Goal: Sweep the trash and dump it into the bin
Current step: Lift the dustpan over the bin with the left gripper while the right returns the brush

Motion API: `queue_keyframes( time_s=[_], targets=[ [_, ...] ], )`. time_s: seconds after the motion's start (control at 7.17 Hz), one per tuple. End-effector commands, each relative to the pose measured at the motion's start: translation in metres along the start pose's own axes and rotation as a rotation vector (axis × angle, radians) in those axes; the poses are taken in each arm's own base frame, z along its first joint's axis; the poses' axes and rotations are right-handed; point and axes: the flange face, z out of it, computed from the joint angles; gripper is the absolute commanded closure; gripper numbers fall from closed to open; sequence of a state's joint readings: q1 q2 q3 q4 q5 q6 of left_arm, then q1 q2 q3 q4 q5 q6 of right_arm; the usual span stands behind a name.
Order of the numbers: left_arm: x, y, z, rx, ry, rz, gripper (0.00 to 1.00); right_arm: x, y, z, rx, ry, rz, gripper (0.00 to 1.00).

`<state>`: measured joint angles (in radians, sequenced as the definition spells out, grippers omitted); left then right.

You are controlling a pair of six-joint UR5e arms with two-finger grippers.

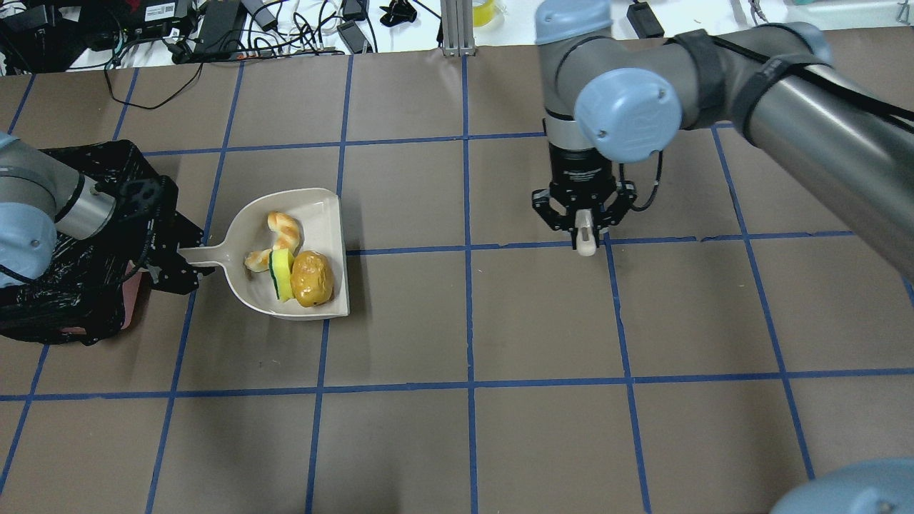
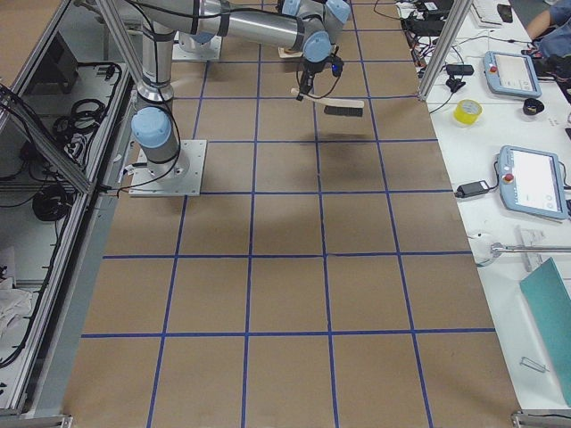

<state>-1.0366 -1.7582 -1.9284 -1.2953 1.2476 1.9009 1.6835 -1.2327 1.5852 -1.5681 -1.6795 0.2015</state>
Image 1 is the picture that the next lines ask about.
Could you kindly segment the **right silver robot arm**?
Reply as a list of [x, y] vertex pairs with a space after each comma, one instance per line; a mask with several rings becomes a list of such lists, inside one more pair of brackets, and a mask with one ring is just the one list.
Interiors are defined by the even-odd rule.
[[912, 111], [835, 70], [804, 22], [682, 33], [633, 51], [608, 1], [545, 1], [535, 13], [551, 182], [536, 214], [594, 254], [636, 211], [623, 167], [679, 131], [729, 121], [906, 278], [913, 273]]

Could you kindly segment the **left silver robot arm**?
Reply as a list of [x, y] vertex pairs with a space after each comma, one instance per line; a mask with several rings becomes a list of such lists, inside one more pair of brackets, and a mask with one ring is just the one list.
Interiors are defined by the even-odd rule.
[[[2, 286], [95, 293], [147, 272], [154, 288], [187, 295], [208, 267], [179, 253], [202, 242], [201, 228], [179, 213], [176, 182], [120, 140], [69, 147], [71, 163], [15, 136], [2, 136]], [[46, 276], [60, 235], [131, 264], [121, 278], [67, 283]]]

